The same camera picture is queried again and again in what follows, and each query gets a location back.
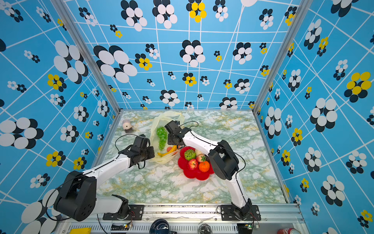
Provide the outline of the fake green grapes bunch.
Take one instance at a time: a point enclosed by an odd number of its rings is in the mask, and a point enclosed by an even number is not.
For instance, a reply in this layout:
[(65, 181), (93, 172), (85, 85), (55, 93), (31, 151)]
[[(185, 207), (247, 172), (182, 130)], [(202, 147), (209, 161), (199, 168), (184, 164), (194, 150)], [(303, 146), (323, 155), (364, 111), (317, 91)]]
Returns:
[(165, 149), (165, 146), (167, 144), (168, 132), (165, 129), (165, 127), (160, 126), (160, 127), (157, 128), (156, 134), (159, 138), (159, 150), (162, 151), (162, 150)]

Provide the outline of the translucent yellowish plastic bag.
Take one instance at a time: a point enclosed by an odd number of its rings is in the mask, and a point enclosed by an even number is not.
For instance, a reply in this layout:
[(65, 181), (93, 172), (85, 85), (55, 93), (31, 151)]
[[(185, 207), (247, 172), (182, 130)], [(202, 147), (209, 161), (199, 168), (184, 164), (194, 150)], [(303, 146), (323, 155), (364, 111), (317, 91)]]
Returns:
[(151, 146), (154, 148), (155, 157), (153, 162), (166, 164), (171, 161), (182, 148), (173, 143), (168, 143), (168, 131), (165, 125), (171, 121), (177, 124), (184, 123), (185, 117), (181, 112), (166, 111), (154, 118), (151, 126)]

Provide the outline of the fake green custard apple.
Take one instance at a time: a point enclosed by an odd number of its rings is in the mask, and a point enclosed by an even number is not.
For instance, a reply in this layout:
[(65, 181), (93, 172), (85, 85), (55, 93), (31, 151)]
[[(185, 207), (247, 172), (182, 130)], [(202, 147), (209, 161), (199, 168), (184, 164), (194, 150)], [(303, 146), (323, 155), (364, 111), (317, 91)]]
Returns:
[(184, 157), (187, 161), (196, 159), (196, 152), (193, 149), (186, 150), (184, 153)]

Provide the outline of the fake red apple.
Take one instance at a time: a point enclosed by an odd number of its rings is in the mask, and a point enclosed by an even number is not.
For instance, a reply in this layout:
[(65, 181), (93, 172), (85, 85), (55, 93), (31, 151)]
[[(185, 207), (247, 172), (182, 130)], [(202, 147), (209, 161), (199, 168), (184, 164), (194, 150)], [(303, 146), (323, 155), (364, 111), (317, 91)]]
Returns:
[(199, 162), (197, 161), (197, 159), (189, 160), (189, 163), (188, 163), (189, 170), (196, 170), (198, 169), (198, 166), (199, 166)]

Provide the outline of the fake red strawberry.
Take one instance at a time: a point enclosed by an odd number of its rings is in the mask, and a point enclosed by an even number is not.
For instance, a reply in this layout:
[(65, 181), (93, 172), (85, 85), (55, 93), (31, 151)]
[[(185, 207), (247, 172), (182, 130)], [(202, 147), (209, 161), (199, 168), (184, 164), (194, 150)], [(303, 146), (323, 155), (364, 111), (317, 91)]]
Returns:
[(199, 163), (202, 163), (202, 162), (206, 162), (206, 155), (204, 154), (199, 154), (197, 157), (196, 157), (197, 161)]

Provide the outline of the fake orange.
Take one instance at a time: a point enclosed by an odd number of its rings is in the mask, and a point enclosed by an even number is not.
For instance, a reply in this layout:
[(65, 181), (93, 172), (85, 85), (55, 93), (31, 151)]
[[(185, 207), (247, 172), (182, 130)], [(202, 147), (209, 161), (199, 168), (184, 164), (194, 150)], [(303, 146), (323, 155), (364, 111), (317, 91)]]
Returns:
[(199, 163), (199, 170), (203, 173), (208, 172), (210, 169), (210, 163), (208, 161), (203, 161)]

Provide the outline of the fake yellow banana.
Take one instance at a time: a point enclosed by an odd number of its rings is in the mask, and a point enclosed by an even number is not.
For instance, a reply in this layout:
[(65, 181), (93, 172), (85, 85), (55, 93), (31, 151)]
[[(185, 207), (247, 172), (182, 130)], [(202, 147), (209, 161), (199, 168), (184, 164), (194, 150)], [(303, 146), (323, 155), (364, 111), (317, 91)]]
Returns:
[(166, 155), (168, 155), (168, 154), (171, 154), (171, 153), (175, 152), (176, 150), (177, 150), (177, 146), (174, 145), (174, 146), (172, 146), (172, 147), (168, 147), (166, 153), (164, 153), (164, 154), (162, 154), (162, 153), (157, 153), (157, 154), (158, 154), (160, 157), (163, 157), (163, 156), (166, 156)]

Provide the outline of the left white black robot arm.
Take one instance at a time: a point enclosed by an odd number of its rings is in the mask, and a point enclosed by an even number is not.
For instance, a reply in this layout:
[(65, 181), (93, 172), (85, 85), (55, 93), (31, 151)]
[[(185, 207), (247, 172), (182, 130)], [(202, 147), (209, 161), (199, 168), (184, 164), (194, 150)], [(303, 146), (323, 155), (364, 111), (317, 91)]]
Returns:
[(54, 210), (76, 221), (98, 214), (127, 218), (130, 213), (128, 199), (119, 195), (99, 199), (97, 189), (116, 174), (152, 158), (154, 149), (150, 140), (145, 135), (136, 136), (133, 144), (119, 151), (111, 160), (84, 172), (70, 172), (57, 189)]

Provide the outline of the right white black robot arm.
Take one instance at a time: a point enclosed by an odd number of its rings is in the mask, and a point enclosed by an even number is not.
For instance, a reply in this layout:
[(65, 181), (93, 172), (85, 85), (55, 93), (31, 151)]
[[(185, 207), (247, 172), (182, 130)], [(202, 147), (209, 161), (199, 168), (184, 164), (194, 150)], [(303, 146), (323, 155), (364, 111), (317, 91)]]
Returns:
[(165, 125), (168, 142), (173, 145), (192, 147), (208, 156), (212, 169), (222, 179), (230, 192), (233, 213), (238, 220), (255, 215), (250, 198), (245, 194), (238, 173), (238, 154), (225, 140), (213, 141), (198, 135), (188, 127), (181, 127), (175, 121)]

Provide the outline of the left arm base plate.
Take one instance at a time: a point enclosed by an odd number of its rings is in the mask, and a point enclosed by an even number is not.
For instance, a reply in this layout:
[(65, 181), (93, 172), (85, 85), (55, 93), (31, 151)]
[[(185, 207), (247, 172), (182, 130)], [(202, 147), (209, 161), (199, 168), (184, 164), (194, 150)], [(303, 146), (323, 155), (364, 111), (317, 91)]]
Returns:
[(111, 221), (139, 221), (142, 220), (144, 208), (145, 205), (125, 205), (117, 213), (105, 213), (102, 219)]

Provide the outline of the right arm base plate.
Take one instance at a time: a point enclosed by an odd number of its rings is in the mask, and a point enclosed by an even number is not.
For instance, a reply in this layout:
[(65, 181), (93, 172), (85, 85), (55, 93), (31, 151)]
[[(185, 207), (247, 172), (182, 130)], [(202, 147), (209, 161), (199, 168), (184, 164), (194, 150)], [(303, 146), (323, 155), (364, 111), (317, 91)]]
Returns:
[(250, 208), (237, 208), (234, 205), (220, 205), (219, 214), (222, 221), (261, 221), (262, 217), (257, 205)]

